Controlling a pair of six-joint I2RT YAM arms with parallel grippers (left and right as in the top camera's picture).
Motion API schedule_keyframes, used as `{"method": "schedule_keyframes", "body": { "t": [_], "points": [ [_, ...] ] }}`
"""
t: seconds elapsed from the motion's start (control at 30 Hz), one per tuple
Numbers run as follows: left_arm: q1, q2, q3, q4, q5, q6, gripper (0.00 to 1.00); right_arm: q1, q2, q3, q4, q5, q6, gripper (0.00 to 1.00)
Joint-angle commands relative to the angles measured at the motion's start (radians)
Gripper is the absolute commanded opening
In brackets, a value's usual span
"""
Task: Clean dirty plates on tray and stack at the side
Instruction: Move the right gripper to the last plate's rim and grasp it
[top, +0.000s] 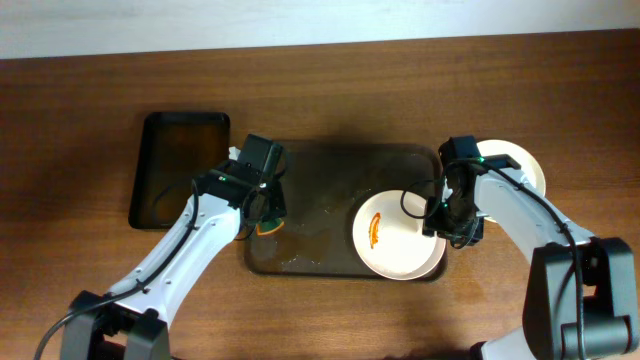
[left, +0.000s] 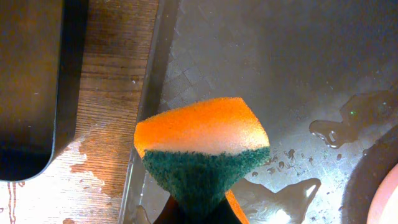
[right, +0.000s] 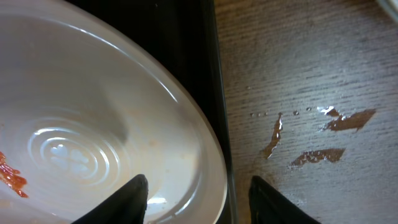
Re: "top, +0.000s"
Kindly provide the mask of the white plate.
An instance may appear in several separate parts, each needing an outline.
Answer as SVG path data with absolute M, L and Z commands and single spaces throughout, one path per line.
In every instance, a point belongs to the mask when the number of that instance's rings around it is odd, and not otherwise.
M 545 197 L 545 175 L 533 155 L 506 140 L 484 140 L 478 143 L 478 149 L 483 161 L 474 184 L 477 215 L 502 226 L 544 210 L 517 187 L 523 184 L 539 198 Z
M 427 201 L 414 193 L 388 190 L 367 199 L 352 223 L 352 241 L 362 262 L 391 280 L 415 280 L 435 271 L 444 259 L 446 242 L 422 233 L 414 214 Z

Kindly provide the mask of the orange green scrub sponge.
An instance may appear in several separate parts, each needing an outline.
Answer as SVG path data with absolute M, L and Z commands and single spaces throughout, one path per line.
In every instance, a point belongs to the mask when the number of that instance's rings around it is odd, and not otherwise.
M 284 220 L 282 218 L 260 222 L 256 225 L 256 234 L 258 236 L 268 236 L 278 232 L 283 227 Z

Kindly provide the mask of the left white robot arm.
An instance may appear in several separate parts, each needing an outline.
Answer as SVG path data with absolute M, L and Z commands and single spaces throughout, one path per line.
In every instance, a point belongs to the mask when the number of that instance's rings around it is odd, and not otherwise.
M 286 215 L 286 151 L 250 134 L 228 160 L 191 178 L 184 210 L 104 295 L 83 291 L 58 324 L 63 359 L 168 359 L 169 329 L 213 258 L 245 229 Z

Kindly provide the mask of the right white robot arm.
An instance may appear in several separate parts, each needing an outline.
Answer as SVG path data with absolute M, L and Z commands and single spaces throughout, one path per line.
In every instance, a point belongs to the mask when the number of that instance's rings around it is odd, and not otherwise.
M 639 347 L 631 247 L 575 224 L 507 154 L 483 156 L 472 136 L 438 149 L 442 173 L 423 232 L 473 246 L 492 218 L 530 265 L 520 328 L 471 347 L 473 359 L 600 359 Z

